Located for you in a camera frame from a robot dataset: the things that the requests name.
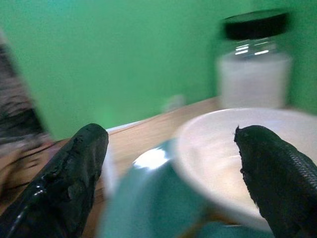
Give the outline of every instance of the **glass jar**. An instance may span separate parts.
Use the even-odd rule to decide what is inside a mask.
[[[292,58],[275,35],[285,32],[287,18],[270,10],[225,20],[229,48],[217,62],[222,108],[285,106]]]

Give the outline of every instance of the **wooden surface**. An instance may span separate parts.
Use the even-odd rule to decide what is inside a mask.
[[[114,163],[119,177],[122,177],[132,162],[142,153],[156,145],[171,139],[176,130],[186,121],[199,115],[218,109],[215,98],[207,99],[192,105],[182,107],[170,113],[143,120],[124,129],[112,131],[109,141],[113,152]],[[2,164],[6,173],[0,181],[0,213],[19,195],[31,179],[49,161],[49,159],[67,142],[51,142],[29,151],[16,151],[2,157]],[[88,217],[83,238],[93,238],[101,212],[106,209],[106,200],[103,195],[104,184],[99,179],[96,187],[96,199]]]
[[[207,99],[110,133],[109,142],[119,176],[125,174],[132,162],[141,154],[171,139],[182,124],[218,109],[216,98]]]

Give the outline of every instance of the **green wall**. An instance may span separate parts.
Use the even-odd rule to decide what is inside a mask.
[[[219,21],[294,8],[291,101],[317,113],[317,3],[296,0],[2,0],[3,28],[38,112],[56,139],[96,122],[112,127],[216,95]]]

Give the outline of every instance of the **jar lid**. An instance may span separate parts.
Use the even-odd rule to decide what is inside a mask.
[[[260,39],[286,31],[289,13],[281,10],[254,11],[224,20],[225,34],[231,40]]]

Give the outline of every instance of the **wall outlet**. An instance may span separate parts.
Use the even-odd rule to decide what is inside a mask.
[[[186,104],[185,96],[182,94],[174,95],[170,97],[163,105],[162,113],[168,113],[178,108],[183,107]]]

